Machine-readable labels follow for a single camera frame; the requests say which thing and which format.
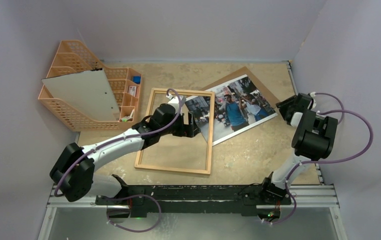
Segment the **wooden picture frame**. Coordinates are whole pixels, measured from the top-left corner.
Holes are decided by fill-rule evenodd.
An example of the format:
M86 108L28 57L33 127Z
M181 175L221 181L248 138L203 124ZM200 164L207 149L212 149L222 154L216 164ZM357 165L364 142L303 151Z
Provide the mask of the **wooden picture frame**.
M207 151L206 151L206 163L205 169L190 169L190 168L178 168L178 167L166 167L157 165L142 164L143 150L139 150L136 154L134 167L136 169L145 170L157 170L157 171L167 171L167 172L179 172L179 173L189 173L189 174L201 174L210 175L212 167L212 148L213 148L213 137L214 137L214 106L215 106L215 93L213 91L203 91L203 90L184 90L178 89L178 95L182 96L196 96L196 97L210 97L210 115L208 121L208 134L207 134Z

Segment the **street scene photo print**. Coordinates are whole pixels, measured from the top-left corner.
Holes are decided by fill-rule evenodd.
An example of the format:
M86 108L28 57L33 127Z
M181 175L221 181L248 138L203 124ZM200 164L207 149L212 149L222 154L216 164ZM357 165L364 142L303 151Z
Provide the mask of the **street scene photo print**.
M187 109L193 112L194 120L202 136L208 140L209 117L213 116L213 139L215 146L244 131L269 121L278 114L265 98L266 90L255 85L255 80L244 74L208 88L214 92L214 109L210 112L208 96L186 98Z

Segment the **brown frame backing board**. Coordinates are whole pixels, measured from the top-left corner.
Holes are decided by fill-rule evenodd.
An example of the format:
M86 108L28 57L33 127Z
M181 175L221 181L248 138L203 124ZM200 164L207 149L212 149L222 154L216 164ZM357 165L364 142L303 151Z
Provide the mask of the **brown frame backing board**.
M261 94L266 98L266 100L273 105L273 107L276 106L277 103L280 102L280 100L246 67L242 67L226 76L223 78L210 83L207 86L204 86L201 88L202 91L206 91L210 88L213 88L215 86L221 85L226 83L227 81L236 79L240 76L247 75L249 79L253 82L253 84L256 86L258 90L260 90Z

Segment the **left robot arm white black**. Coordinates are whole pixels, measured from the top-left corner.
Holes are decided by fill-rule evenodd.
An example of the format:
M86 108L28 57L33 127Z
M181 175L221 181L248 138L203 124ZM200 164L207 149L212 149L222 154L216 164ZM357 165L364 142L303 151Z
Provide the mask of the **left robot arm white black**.
M128 197L126 183L117 175L95 176L108 163L158 143L165 135L193 138L200 133L194 114L184 114L171 104L163 103L154 113L145 116L125 132L108 140L85 146L68 144L51 169L49 176L55 183L54 196L69 202L86 195L108 197L114 204L123 204Z

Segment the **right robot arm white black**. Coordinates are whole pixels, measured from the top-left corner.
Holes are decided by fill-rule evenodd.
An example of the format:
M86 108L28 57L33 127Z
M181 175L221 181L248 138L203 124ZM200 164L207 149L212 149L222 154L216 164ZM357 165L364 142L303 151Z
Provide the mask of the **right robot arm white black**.
M287 189L308 169L309 163L325 159L332 152L339 121L313 111L315 96L315 92L299 93L276 104L286 123L296 128L291 141L294 152L263 180L259 197L264 203L284 199Z

